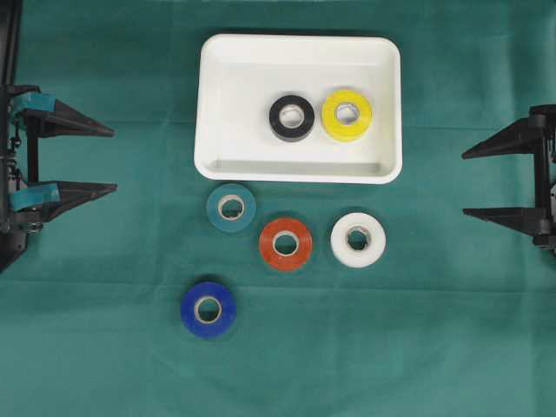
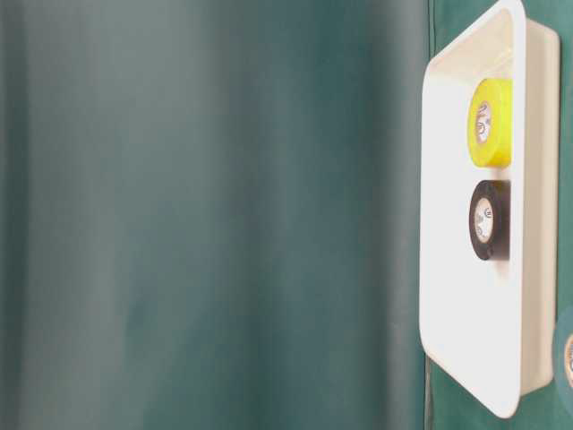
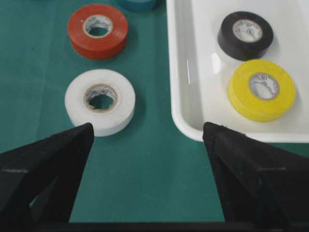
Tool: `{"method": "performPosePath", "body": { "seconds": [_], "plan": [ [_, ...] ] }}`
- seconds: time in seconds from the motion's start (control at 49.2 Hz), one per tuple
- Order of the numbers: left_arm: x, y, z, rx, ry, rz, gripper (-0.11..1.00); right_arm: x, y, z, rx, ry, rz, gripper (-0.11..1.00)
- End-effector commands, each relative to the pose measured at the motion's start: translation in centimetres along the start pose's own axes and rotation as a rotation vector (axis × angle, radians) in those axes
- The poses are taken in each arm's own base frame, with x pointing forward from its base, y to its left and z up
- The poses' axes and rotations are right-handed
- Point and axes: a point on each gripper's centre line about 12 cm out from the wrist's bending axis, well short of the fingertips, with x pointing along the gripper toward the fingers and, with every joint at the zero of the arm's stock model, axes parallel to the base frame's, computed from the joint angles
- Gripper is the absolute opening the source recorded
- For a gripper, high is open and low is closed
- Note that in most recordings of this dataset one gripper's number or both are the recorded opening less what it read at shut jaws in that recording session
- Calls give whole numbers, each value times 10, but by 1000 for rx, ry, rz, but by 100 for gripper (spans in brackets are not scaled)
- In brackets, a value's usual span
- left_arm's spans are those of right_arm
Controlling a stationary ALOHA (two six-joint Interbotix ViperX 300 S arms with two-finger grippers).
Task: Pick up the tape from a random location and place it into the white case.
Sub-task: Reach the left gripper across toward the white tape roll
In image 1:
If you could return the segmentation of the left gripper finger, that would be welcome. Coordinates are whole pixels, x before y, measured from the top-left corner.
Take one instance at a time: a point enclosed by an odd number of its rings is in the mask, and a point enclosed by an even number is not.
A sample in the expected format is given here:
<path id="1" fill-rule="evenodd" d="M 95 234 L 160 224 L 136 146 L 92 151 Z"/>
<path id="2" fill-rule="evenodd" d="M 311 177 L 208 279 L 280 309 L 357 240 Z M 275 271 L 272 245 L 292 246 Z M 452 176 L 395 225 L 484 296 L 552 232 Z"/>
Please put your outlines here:
<path id="1" fill-rule="evenodd" d="M 35 182 L 9 195 L 13 222 L 50 222 L 59 215 L 117 191 L 113 183 Z"/>
<path id="2" fill-rule="evenodd" d="M 10 120 L 28 136 L 112 137 L 115 131 L 57 100 L 53 95 L 26 92 L 10 100 Z"/>

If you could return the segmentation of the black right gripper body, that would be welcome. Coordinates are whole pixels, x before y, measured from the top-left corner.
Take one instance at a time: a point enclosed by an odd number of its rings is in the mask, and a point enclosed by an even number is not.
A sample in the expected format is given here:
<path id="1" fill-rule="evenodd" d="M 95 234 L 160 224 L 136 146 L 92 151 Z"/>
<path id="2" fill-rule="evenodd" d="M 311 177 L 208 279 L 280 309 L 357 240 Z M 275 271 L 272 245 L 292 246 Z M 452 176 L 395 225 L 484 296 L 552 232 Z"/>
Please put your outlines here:
<path id="1" fill-rule="evenodd" d="M 555 162 L 555 105 L 531 107 L 528 121 L 534 133 L 533 244 L 545 250 L 555 250 L 554 197 L 550 179 L 550 163 Z"/>

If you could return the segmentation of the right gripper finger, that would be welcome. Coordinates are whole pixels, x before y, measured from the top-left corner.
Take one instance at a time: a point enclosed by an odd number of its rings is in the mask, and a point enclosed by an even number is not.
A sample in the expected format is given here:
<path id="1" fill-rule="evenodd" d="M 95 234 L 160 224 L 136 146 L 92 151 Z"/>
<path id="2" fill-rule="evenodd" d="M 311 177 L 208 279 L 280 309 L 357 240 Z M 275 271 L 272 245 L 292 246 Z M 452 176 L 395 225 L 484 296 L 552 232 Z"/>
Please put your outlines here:
<path id="1" fill-rule="evenodd" d="M 525 235 L 543 234 L 542 208 L 464 208 L 463 214 L 497 223 Z"/>
<path id="2" fill-rule="evenodd" d="M 534 154 L 543 136 L 543 116 L 520 118 L 495 135 L 465 151 L 463 159 L 512 154 Z"/>

